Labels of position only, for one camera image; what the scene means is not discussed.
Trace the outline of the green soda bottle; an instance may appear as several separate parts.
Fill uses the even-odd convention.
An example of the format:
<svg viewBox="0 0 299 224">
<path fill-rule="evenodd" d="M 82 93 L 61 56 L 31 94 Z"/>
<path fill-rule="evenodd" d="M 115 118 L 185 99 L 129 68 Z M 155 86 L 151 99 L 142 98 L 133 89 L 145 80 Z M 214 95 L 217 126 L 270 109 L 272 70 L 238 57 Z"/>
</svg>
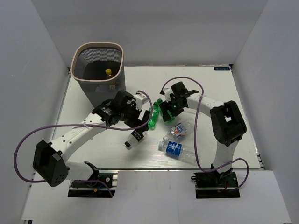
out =
<svg viewBox="0 0 299 224">
<path fill-rule="evenodd" d="M 166 100 L 163 101 L 161 98 L 157 100 L 160 114 L 163 117 L 164 122 L 171 122 L 179 114 L 180 110 L 175 102 Z"/>
<path fill-rule="evenodd" d="M 159 104 L 156 101 L 153 104 L 153 114 L 152 114 L 151 120 L 148 122 L 149 129 L 155 128 L 158 116 L 159 116 Z"/>
</svg>

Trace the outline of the green soda bottle front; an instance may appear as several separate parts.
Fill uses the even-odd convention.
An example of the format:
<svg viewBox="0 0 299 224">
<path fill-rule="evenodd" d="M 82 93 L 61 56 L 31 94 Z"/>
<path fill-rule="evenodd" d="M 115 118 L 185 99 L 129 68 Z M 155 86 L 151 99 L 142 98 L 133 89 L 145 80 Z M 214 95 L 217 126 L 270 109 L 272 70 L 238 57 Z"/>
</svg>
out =
<svg viewBox="0 0 299 224">
<path fill-rule="evenodd" d="M 158 116 L 159 116 L 159 104 L 156 101 L 153 104 L 153 114 L 152 114 L 151 120 L 148 122 L 149 129 L 155 128 Z"/>
</svg>

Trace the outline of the black cap clear bottle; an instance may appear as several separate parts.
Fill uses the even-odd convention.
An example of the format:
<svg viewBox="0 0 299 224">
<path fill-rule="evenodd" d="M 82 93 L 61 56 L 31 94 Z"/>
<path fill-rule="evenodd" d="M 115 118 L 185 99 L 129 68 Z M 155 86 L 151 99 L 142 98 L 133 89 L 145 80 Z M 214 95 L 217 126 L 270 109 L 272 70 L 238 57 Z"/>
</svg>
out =
<svg viewBox="0 0 299 224">
<path fill-rule="evenodd" d="M 136 147 L 140 142 L 142 142 L 148 135 L 148 132 L 133 131 L 129 136 L 128 140 L 124 143 L 128 150 Z"/>
</svg>

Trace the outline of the orange blue label bottle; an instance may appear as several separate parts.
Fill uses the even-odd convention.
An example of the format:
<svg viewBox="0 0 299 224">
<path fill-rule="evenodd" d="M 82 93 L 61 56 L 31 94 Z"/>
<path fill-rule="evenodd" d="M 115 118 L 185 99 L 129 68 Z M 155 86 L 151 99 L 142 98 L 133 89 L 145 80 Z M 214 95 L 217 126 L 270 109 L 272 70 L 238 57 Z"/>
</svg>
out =
<svg viewBox="0 0 299 224">
<path fill-rule="evenodd" d="M 194 132 L 194 119 L 188 118 L 171 127 L 163 137 L 164 141 L 180 141 Z"/>
</svg>

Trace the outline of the blue label clear bottle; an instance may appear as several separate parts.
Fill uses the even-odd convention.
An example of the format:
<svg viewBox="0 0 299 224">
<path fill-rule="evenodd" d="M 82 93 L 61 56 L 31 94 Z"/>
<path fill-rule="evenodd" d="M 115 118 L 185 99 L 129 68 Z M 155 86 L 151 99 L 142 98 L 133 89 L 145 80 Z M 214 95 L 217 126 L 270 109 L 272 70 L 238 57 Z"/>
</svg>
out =
<svg viewBox="0 0 299 224">
<path fill-rule="evenodd" d="M 192 147 L 174 141 L 160 141 L 158 150 L 175 160 L 197 166 L 195 150 Z"/>
</svg>

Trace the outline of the yellow cap clear bottle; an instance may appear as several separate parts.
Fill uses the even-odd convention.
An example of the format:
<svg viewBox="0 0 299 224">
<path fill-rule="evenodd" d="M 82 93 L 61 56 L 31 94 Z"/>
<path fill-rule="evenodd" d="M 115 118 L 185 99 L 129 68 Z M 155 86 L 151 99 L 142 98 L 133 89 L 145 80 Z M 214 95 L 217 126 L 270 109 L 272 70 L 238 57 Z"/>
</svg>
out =
<svg viewBox="0 0 299 224">
<path fill-rule="evenodd" d="M 105 74 L 107 76 L 107 79 L 110 79 L 114 76 L 111 69 L 105 69 Z"/>
</svg>

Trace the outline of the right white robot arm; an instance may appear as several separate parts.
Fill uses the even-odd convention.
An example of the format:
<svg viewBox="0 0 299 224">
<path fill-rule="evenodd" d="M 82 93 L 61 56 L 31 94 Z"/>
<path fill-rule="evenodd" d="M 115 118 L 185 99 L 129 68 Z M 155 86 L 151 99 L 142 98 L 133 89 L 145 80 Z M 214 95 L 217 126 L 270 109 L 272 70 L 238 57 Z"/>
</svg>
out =
<svg viewBox="0 0 299 224">
<path fill-rule="evenodd" d="M 189 91 L 183 82 L 175 83 L 170 88 L 163 85 L 160 94 L 165 97 L 165 100 L 159 106 L 164 122 L 178 116 L 185 108 L 196 111 L 193 137 L 197 165 L 200 165 L 196 143 L 198 114 L 202 113 L 211 119 L 217 149 L 211 168 L 204 172 L 212 173 L 212 183 L 222 186 L 232 173 L 235 148 L 246 133 L 247 127 L 235 101 L 220 102 L 208 98 L 205 96 L 203 86 L 201 84 L 198 86 L 201 91 Z"/>
</svg>

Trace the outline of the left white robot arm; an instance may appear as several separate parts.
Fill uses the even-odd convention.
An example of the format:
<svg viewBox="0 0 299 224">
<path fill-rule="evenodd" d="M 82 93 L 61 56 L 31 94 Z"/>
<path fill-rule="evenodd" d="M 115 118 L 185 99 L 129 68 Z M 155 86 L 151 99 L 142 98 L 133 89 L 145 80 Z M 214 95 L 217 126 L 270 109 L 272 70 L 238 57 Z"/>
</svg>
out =
<svg viewBox="0 0 299 224">
<path fill-rule="evenodd" d="M 50 142 L 40 141 L 35 149 L 34 170 L 51 187 L 58 186 L 68 178 L 69 158 L 97 134 L 107 129 L 116 130 L 115 125 L 120 121 L 128 126 L 129 131 L 147 131 L 150 112 L 145 111 L 142 119 L 139 116 L 142 106 L 149 101 L 149 96 L 142 91 L 135 95 L 127 91 L 117 92 L 113 99 L 95 107 L 81 123 L 72 125 L 67 133 Z"/>
</svg>

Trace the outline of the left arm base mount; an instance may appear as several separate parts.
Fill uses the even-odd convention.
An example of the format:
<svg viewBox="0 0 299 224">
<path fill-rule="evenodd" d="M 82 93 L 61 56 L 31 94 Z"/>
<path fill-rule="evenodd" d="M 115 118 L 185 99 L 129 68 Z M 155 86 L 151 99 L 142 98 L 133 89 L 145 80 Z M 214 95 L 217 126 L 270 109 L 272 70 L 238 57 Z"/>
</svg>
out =
<svg viewBox="0 0 299 224">
<path fill-rule="evenodd" d="M 74 182 L 71 181 L 69 198 L 112 198 L 116 192 L 118 171 L 105 170 L 99 172 L 91 180 L 100 182 Z"/>
</svg>

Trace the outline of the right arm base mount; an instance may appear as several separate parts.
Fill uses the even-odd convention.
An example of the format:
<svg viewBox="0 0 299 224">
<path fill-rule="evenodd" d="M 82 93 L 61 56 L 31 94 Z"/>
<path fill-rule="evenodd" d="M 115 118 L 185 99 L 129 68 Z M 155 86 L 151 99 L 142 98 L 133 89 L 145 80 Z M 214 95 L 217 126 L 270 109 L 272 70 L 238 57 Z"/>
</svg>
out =
<svg viewBox="0 0 299 224">
<path fill-rule="evenodd" d="M 197 172 L 191 176 L 195 184 L 197 199 L 240 198 L 240 191 L 236 173 L 232 170 L 227 175 L 220 175 L 216 171 Z"/>
</svg>

